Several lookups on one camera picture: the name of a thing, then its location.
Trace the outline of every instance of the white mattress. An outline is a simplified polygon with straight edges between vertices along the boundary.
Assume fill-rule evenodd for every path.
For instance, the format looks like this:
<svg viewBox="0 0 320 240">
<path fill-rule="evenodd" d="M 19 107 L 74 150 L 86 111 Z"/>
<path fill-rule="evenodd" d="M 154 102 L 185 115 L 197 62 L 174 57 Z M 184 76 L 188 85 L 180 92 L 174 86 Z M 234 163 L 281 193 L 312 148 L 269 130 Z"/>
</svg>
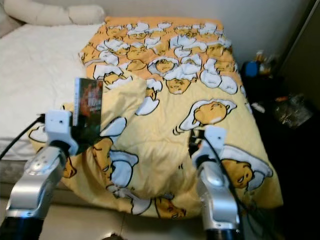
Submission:
<svg viewBox="0 0 320 240">
<path fill-rule="evenodd" d="M 0 152 L 37 114 L 73 101 L 75 77 L 85 76 L 78 52 L 99 26 L 26 24 L 0 39 Z M 25 134 L 3 159 L 33 156 Z"/>
</svg>

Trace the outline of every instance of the dark book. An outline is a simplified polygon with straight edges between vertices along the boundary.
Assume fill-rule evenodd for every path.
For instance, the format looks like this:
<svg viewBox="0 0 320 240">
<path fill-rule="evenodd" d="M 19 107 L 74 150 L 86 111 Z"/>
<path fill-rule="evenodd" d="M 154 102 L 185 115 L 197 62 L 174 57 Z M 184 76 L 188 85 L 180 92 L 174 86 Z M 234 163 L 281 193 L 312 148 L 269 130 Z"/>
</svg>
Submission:
<svg viewBox="0 0 320 240">
<path fill-rule="evenodd" d="M 77 138 L 92 145 L 100 135 L 103 82 L 76 78 L 72 125 L 77 126 Z"/>
</svg>

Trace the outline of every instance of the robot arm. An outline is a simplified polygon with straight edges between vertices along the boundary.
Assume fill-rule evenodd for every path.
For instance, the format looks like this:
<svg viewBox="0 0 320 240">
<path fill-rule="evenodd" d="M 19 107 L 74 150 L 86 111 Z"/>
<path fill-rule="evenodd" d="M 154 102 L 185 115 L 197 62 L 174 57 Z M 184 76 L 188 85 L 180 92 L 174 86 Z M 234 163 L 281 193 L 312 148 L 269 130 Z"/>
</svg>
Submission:
<svg viewBox="0 0 320 240">
<path fill-rule="evenodd" d="M 197 193 L 202 202 L 202 221 L 208 240 L 235 240 L 240 237 L 237 202 L 216 157 L 224 149 L 225 136 L 223 128 L 209 125 L 198 135 L 192 131 L 189 141 L 189 153 L 197 169 Z"/>
<path fill-rule="evenodd" d="M 26 163 L 22 177 L 14 185 L 0 227 L 0 239 L 39 239 L 53 191 L 63 176 L 67 156 L 75 155 L 79 148 L 71 136 L 70 119 L 69 111 L 46 113 L 47 146 Z"/>
</svg>

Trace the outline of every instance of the black cable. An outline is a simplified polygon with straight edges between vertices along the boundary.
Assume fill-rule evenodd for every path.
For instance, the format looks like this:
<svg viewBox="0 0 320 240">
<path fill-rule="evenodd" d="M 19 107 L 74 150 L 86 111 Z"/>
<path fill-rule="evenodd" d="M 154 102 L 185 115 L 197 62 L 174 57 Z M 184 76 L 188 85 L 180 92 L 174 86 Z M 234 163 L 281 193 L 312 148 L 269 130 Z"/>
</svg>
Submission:
<svg viewBox="0 0 320 240">
<path fill-rule="evenodd" d="M 249 224 L 249 227 L 250 227 L 251 231 L 253 232 L 253 234 L 256 235 L 257 237 L 259 237 L 260 239 L 262 239 L 262 238 L 264 237 L 264 232 L 262 231 L 262 234 L 259 234 L 259 233 L 255 230 L 254 226 L 253 226 L 252 223 L 251 223 L 249 213 L 247 213 L 247 215 L 246 215 L 246 220 L 247 220 L 247 222 L 248 222 L 248 224 Z"/>
<path fill-rule="evenodd" d="M 269 225 L 266 223 L 266 221 L 264 219 L 260 219 L 260 217 L 258 217 L 257 215 L 255 215 L 251 210 L 249 210 L 247 208 L 247 206 L 239 199 L 237 193 L 236 193 L 236 190 L 235 190 L 235 187 L 234 185 L 232 184 L 232 181 L 230 179 L 230 176 L 229 174 L 227 173 L 224 165 L 222 164 L 222 161 L 218 155 L 218 153 L 216 152 L 215 148 L 210 144 L 209 140 L 203 136 L 204 139 L 207 141 L 208 145 L 210 146 L 211 150 L 213 151 L 214 155 L 215 155 L 215 158 L 216 160 L 218 161 L 218 163 L 220 164 L 220 167 L 223 171 L 223 173 L 226 175 L 228 181 L 229 181 L 229 185 L 230 185 L 230 191 L 232 193 L 232 195 L 235 197 L 235 201 L 238 205 L 238 215 L 239 215 L 239 218 L 241 217 L 241 214 L 240 214 L 240 208 L 239 208 L 239 205 L 248 213 L 252 216 L 252 218 L 258 223 L 260 224 L 260 226 L 262 226 L 266 231 L 267 233 L 269 234 L 269 236 L 273 239 L 273 240 L 278 240 L 278 238 L 275 236 L 275 234 L 273 233 L 273 231 L 271 230 L 271 228 L 269 227 Z M 240 220 L 240 230 L 242 231 L 243 233 L 243 225 L 242 225 L 242 221 Z"/>
<path fill-rule="evenodd" d="M 13 139 L 8 146 L 3 150 L 3 152 L 0 154 L 0 161 L 2 158 L 6 155 L 6 153 L 9 151 L 9 149 L 30 129 L 32 128 L 36 123 L 45 123 L 45 114 L 42 113 L 36 120 L 34 120 L 29 126 L 27 126 L 18 136 Z"/>
</svg>

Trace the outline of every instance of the beige wall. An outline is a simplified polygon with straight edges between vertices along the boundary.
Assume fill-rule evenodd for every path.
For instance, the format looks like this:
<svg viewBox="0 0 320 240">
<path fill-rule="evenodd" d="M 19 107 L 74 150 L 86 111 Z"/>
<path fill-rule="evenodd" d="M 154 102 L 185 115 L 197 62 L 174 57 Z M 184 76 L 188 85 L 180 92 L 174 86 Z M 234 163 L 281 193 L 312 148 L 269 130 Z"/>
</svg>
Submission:
<svg viewBox="0 0 320 240">
<path fill-rule="evenodd" d="M 281 54 L 309 0 L 35 0 L 59 5 L 97 3 L 111 16 L 217 18 L 239 64 L 257 50 Z"/>
<path fill-rule="evenodd" d="M 320 110 L 320 4 L 284 64 L 281 74 L 293 92 L 303 93 Z"/>
</svg>

